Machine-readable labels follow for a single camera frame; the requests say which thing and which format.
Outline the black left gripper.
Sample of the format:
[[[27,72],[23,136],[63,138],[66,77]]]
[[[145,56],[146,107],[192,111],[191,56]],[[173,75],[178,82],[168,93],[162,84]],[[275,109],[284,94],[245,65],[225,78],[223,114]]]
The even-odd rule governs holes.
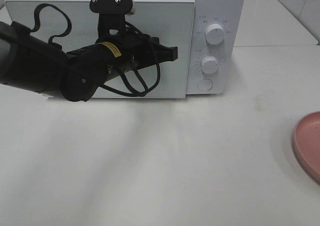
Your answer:
[[[137,32],[110,34],[96,40],[96,75],[120,76],[178,59],[178,47],[167,47],[159,37]]]

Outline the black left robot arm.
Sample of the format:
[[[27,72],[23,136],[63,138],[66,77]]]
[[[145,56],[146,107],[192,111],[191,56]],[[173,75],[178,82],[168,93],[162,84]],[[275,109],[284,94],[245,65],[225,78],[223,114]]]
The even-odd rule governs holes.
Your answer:
[[[0,82],[72,102],[88,101],[98,88],[144,96],[153,88],[140,70],[177,58],[177,47],[161,45],[130,25],[122,34],[70,52],[33,37],[22,24],[0,25]]]

